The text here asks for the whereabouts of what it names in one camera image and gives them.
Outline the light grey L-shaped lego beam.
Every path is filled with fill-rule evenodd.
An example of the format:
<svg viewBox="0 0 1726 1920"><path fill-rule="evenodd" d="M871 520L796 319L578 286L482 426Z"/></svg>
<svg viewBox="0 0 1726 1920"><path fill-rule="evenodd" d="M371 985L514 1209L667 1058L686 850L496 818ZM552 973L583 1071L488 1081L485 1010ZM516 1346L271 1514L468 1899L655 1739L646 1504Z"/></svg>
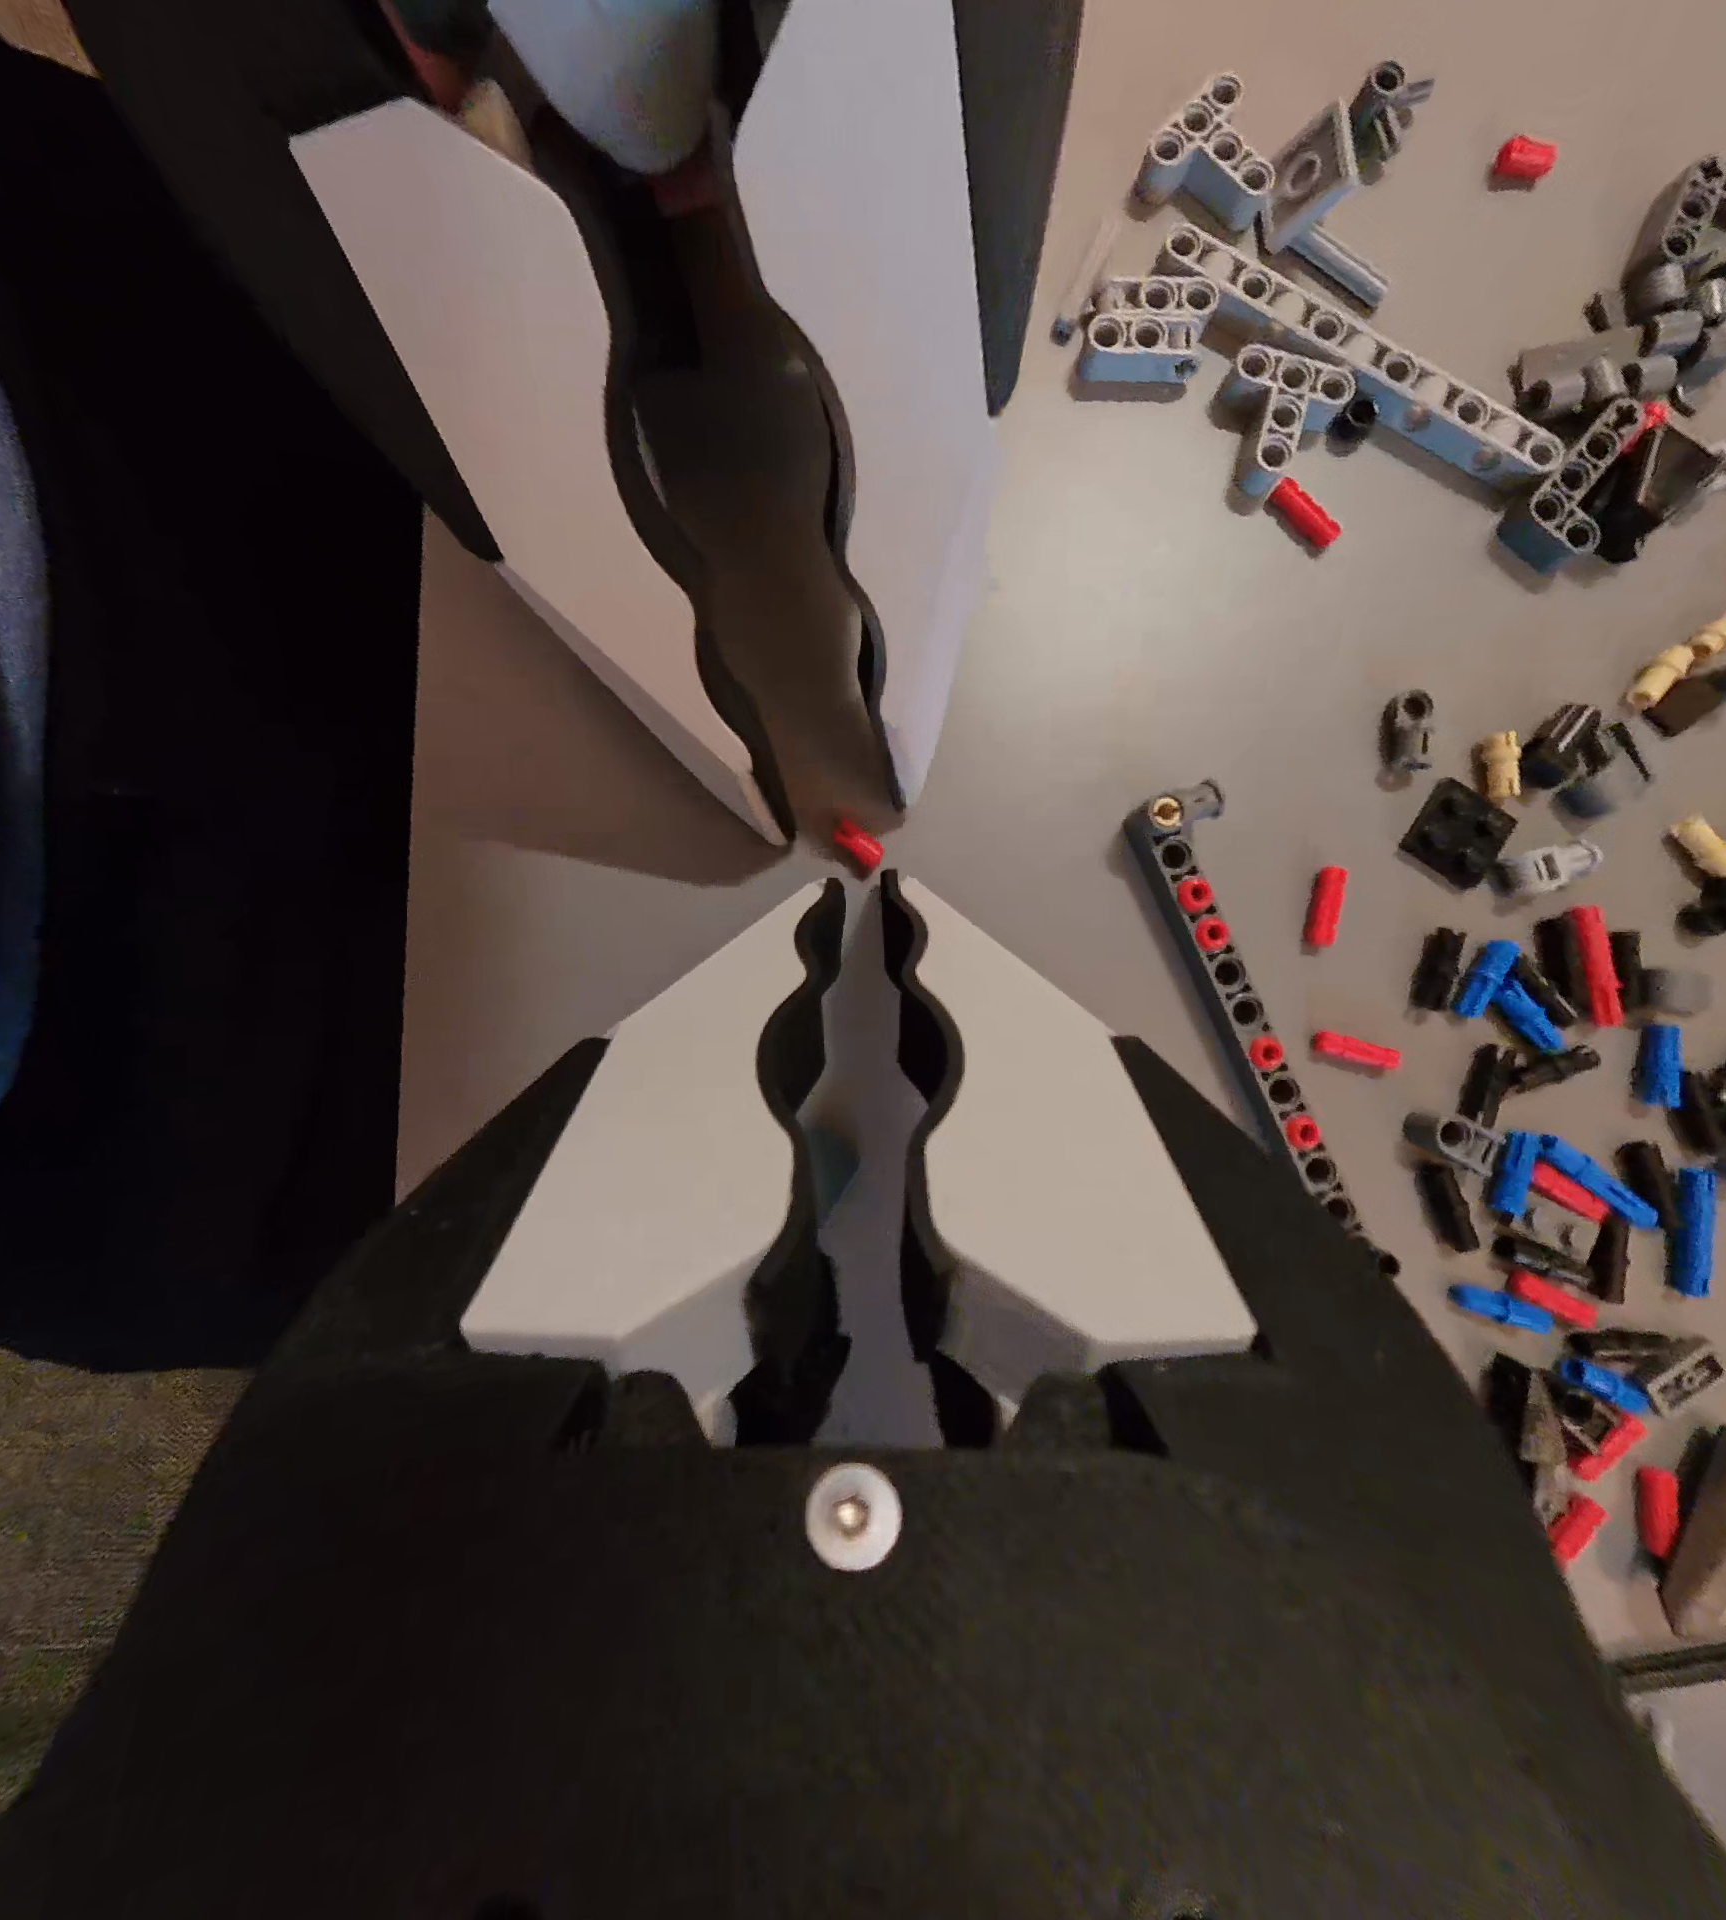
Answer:
<svg viewBox="0 0 1726 1920"><path fill-rule="evenodd" d="M1150 134L1133 197L1156 208L1185 197L1220 228L1247 233L1276 188L1276 168L1235 128L1247 86L1233 70L1213 74Z"/></svg>

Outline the black lego axle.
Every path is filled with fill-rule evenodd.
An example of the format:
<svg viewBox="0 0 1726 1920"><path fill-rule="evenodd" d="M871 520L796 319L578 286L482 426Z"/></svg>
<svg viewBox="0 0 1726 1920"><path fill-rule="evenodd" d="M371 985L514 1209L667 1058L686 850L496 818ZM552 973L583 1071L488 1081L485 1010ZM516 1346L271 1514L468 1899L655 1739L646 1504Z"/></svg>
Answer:
<svg viewBox="0 0 1726 1920"><path fill-rule="evenodd" d="M1726 1685L1726 1637L1629 1653L1608 1663L1618 1690L1631 1698Z"/></svg>

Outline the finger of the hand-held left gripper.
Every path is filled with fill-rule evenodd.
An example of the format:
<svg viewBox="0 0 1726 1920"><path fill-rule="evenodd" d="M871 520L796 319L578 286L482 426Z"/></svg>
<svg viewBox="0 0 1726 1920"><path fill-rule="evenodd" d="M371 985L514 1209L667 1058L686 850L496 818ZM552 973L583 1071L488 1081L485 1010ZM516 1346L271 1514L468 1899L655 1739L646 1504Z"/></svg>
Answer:
<svg viewBox="0 0 1726 1920"><path fill-rule="evenodd" d="M397 98L291 138L504 585L767 845L776 755L714 633L710 573L636 416L636 315L574 202Z"/></svg>
<svg viewBox="0 0 1726 1920"><path fill-rule="evenodd" d="M788 5L730 149L765 293L836 432L833 556L864 704L909 810L989 582L987 403L955 9Z"/></svg>

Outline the long light grey lego beam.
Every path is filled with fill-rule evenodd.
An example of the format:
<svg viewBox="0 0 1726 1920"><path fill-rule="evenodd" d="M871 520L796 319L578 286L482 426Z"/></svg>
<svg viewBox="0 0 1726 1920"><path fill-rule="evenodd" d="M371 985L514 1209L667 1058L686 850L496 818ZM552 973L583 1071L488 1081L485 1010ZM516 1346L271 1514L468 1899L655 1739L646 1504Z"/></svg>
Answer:
<svg viewBox="0 0 1726 1920"><path fill-rule="evenodd" d="M1485 486L1542 482L1565 460L1565 444L1548 429L1206 228L1189 220L1171 227L1156 270L1206 283L1216 296L1219 324L1238 342L1269 344L1352 372L1382 426Z"/></svg>

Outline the black square lego plate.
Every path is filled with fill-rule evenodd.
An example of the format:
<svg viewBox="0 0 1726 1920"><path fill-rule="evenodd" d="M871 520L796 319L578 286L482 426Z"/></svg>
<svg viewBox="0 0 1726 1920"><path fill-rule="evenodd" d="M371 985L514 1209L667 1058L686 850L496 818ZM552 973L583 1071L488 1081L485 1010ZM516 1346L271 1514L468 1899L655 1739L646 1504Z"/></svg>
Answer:
<svg viewBox="0 0 1726 1920"><path fill-rule="evenodd" d="M1520 821L1472 784L1443 778L1396 843L1410 865L1456 894L1481 889L1498 869Z"/></svg>

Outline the long tan lego axle pin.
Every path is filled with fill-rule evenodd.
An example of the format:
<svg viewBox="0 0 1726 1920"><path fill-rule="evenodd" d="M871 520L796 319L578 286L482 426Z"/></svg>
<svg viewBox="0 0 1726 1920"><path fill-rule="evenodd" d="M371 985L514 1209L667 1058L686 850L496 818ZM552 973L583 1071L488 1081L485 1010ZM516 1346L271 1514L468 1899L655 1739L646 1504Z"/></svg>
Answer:
<svg viewBox="0 0 1726 1920"><path fill-rule="evenodd" d="M1726 654L1726 612L1654 654L1631 680L1623 707L1631 713L1657 708L1667 694L1693 677L1695 669L1723 654Z"/></svg>

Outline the black lego wedge piece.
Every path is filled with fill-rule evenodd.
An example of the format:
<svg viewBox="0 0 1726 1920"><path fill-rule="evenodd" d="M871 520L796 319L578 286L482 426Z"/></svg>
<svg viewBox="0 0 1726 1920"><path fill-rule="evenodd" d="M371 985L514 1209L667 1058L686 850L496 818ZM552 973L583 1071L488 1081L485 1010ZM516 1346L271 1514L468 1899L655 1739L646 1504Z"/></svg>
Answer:
<svg viewBox="0 0 1726 1920"><path fill-rule="evenodd" d="M1584 494L1583 512L1597 528L1597 561L1631 565L1659 528L1725 479L1723 450L1673 420L1649 429Z"/></svg>

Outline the dark grey pinned lego beam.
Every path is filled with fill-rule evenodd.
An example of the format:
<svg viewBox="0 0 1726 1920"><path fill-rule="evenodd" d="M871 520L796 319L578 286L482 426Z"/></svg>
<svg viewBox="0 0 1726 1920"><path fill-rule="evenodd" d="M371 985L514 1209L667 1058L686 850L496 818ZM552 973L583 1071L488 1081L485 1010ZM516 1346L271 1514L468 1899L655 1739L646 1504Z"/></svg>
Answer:
<svg viewBox="0 0 1726 1920"><path fill-rule="evenodd" d="M1308 1106L1301 1072L1269 1014L1257 971L1197 850L1198 830L1220 818L1224 806L1224 791L1215 780L1167 784L1124 817L1127 853L1164 946L1181 962L1235 1092L1238 1117L1289 1173L1295 1189L1394 1283L1402 1263L1370 1239L1327 1130Z"/></svg>

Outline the light grey T-shaped lego beam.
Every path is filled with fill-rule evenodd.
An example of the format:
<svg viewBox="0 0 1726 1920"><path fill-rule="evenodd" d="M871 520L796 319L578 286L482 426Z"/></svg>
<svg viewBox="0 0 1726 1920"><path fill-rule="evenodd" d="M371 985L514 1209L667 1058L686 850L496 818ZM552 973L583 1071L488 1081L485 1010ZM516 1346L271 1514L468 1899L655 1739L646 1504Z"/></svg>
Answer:
<svg viewBox="0 0 1726 1920"><path fill-rule="evenodd" d="M1352 368L1286 348L1241 348L1213 403L1215 420L1238 432L1235 492L1260 508L1354 399Z"/></svg>

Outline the dark grey hollow lego brick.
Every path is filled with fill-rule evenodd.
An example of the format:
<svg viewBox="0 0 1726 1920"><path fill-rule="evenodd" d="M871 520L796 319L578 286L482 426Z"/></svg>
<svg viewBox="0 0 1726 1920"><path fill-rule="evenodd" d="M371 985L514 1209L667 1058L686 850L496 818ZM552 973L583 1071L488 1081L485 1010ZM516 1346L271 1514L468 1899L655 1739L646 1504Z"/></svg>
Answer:
<svg viewBox="0 0 1726 1920"><path fill-rule="evenodd" d="M1600 823L1644 798L1653 787L1650 767L1624 724L1598 729L1581 750L1577 774L1555 798L1570 821Z"/></svg>

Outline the short light grey lego beam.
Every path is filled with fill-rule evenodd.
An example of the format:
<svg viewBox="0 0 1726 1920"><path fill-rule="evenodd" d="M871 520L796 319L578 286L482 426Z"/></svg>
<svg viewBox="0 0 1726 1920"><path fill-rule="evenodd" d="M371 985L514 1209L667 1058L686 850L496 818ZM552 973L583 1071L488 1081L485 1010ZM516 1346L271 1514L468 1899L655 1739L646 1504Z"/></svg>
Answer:
<svg viewBox="0 0 1726 1920"><path fill-rule="evenodd" d="M1080 328L1074 384L1082 391L1189 389L1203 368L1216 308L1216 286L1205 276L1102 280Z"/></svg>

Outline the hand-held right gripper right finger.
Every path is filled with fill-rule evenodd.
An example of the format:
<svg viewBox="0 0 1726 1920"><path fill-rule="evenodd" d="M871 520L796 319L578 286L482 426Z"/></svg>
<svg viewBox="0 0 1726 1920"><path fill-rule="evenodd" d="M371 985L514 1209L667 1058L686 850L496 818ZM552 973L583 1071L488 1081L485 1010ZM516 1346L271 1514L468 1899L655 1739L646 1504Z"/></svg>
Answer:
<svg viewBox="0 0 1726 1920"><path fill-rule="evenodd" d="M879 883L906 1146L901 1311L947 1448L1048 1379L1249 1355L1258 1321L1117 1034L924 883Z"/></svg>

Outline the dark grey angled lego beam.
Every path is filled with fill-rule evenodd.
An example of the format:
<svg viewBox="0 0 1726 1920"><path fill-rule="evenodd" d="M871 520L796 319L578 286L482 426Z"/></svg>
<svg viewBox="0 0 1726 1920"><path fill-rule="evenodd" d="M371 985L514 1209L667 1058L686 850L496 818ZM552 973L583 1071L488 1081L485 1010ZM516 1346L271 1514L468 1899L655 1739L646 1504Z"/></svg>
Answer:
<svg viewBox="0 0 1726 1920"><path fill-rule="evenodd" d="M1597 554L1600 527L1588 494L1650 426L1646 401L1620 396L1603 405L1555 470L1504 510L1494 532L1501 551L1541 579Z"/></svg>

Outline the light grey lego axle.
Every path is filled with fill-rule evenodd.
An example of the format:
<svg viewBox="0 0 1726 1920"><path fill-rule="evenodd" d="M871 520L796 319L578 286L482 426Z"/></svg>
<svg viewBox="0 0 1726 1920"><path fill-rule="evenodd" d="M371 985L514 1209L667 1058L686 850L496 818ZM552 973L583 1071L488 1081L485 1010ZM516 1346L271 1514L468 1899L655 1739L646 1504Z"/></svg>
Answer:
<svg viewBox="0 0 1726 1920"><path fill-rule="evenodd" d="M1091 240L1087 243L1077 268L1068 276L1053 313L1048 337L1057 347L1068 344L1091 315L1091 308L1096 300L1096 288L1106 278L1111 257L1117 248L1118 230L1120 220L1117 217L1108 217L1091 235Z"/></svg>

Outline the black lego connector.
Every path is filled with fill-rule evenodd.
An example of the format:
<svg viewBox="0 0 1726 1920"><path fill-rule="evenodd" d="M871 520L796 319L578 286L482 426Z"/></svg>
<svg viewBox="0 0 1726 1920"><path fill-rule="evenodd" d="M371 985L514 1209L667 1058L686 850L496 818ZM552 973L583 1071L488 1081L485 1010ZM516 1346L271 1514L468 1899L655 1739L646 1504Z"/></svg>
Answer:
<svg viewBox="0 0 1726 1920"><path fill-rule="evenodd" d="M1555 794L1583 778L1600 743L1603 713L1593 704L1570 702L1551 714L1523 743L1519 774L1524 793Z"/></svg>

